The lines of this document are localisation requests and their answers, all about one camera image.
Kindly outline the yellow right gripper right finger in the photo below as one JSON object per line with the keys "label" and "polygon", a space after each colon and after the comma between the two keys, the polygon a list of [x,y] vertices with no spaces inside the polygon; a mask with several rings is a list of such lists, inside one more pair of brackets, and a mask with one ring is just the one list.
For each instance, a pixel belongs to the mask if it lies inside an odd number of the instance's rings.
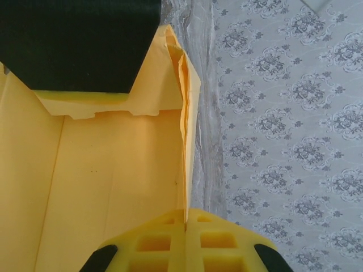
{"label": "yellow right gripper right finger", "polygon": [[186,271],[292,271],[268,238],[200,209],[185,231]]}

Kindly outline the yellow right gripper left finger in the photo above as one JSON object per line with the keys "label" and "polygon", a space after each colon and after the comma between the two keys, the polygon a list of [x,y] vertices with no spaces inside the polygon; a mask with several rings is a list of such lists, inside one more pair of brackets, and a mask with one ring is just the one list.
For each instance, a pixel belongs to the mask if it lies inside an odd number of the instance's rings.
{"label": "yellow right gripper left finger", "polygon": [[82,271],[184,271],[185,224],[182,210],[168,212],[106,240]]}

